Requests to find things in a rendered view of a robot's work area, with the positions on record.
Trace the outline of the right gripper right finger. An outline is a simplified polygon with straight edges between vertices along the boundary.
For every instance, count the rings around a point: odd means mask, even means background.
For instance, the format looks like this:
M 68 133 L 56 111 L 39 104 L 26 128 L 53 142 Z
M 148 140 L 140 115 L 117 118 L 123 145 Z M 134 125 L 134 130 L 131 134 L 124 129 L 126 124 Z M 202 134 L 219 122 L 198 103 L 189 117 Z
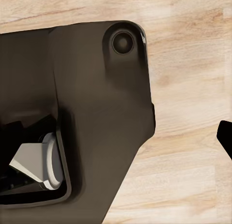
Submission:
M 217 130 L 217 139 L 232 159 L 232 122 L 220 121 Z

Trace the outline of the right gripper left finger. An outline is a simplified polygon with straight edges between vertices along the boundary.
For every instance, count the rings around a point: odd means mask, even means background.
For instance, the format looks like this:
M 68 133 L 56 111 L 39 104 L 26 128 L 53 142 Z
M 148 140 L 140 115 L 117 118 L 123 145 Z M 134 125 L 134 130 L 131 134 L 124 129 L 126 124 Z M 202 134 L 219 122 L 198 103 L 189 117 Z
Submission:
M 25 139 L 20 120 L 0 126 L 0 178 Z

